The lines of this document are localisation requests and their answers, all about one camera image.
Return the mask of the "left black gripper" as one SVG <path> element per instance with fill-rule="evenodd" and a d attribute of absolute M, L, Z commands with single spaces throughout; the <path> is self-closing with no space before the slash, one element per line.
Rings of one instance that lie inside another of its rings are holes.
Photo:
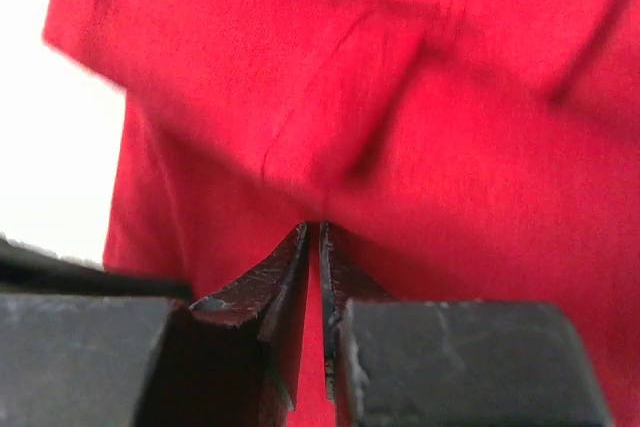
<path fill-rule="evenodd" d="M 1 240 L 1 291 L 80 296 L 192 298 L 180 282 L 105 272 L 24 244 Z"/>

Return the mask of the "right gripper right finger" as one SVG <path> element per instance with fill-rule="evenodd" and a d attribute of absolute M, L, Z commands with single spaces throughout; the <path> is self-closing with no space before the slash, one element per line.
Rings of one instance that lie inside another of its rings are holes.
<path fill-rule="evenodd" d="M 319 234 L 325 377 L 340 426 L 609 426 L 581 337 L 545 302 L 400 301 Z"/>

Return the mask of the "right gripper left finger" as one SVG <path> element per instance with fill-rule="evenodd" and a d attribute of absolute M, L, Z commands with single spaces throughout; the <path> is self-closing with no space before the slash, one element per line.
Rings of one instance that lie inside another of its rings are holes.
<path fill-rule="evenodd" d="M 1 291 L 5 426 L 283 426 L 309 232 L 201 299 Z"/>

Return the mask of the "red t-shirt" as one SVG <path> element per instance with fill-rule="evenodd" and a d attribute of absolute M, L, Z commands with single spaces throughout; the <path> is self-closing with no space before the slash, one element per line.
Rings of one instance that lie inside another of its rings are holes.
<path fill-rule="evenodd" d="M 126 93 L 104 266 L 207 295 L 329 221 L 397 295 L 538 299 L 639 422 L 639 0 L 50 0 Z"/>

